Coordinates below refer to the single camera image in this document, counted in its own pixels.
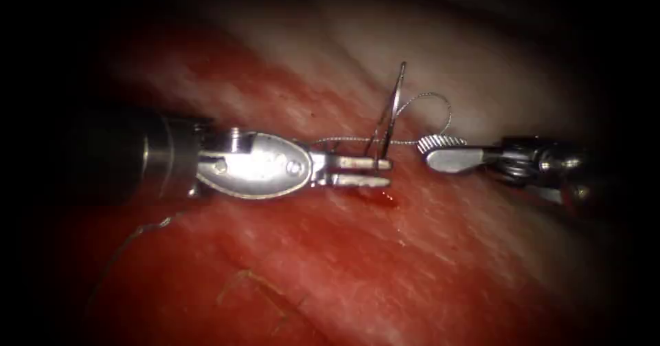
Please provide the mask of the right arm needle driver jaw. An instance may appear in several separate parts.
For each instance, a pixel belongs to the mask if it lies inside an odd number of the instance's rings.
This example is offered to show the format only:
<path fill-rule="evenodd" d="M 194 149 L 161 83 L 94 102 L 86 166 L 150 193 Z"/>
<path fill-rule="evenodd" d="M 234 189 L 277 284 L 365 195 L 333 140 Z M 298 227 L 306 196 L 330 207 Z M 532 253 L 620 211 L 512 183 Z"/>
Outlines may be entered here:
<path fill-rule="evenodd" d="M 486 162 L 482 148 L 442 147 L 426 154 L 426 164 L 441 173 L 461 173 Z"/>
<path fill-rule="evenodd" d="M 420 137 L 417 141 L 417 149 L 421 154 L 425 154 L 441 147 L 465 146 L 467 144 L 467 141 L 463 138 L 435 133 Z"/>

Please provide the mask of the right arm needle driver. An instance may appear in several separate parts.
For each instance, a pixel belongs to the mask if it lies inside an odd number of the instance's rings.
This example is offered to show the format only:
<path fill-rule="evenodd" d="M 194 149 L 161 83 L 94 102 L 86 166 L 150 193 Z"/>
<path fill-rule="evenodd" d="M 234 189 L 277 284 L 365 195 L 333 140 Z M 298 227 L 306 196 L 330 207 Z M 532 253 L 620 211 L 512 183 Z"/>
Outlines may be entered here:
<path fill-rule="evenodd" d="M 575 143 L 538 136 L 509 136 L 483 147 L 494 177 L 555 205 L 579 208 L 594 196 L 590 156 Z"/>

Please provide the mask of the left arm needle driver jaw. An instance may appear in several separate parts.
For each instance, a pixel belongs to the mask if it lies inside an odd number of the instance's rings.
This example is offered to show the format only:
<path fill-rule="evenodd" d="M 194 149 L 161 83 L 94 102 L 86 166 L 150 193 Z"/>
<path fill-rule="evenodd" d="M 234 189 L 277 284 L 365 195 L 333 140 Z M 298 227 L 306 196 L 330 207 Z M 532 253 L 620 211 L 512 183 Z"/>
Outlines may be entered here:
<path fill-rule="evenodd" d="M 374 175 L 341 173 L 329 176 L 329 185 L 332 187 L 381 188 L 390 186 L 390 184 L 391 181 L 388 178 Z"/>
<path fill-rule="evenodd" d="M 389 171 L 393 163 L 388 159 L 375 159 L 364 156 L 329 155 L 327 166 L 330 169 L 349 171 Z"/>

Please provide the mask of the left arm needle driver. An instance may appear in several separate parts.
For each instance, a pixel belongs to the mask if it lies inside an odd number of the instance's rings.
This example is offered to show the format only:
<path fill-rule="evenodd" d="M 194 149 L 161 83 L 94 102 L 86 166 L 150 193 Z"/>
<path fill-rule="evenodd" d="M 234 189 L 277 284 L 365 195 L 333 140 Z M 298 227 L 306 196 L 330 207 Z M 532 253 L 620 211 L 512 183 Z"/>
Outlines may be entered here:
<path fill-rule="evenodd" d="M 239 199 L 289 195 L 318 179 L 327 154 L 260 131 L 233 127 L 203 137 L 197 180 Z"/>

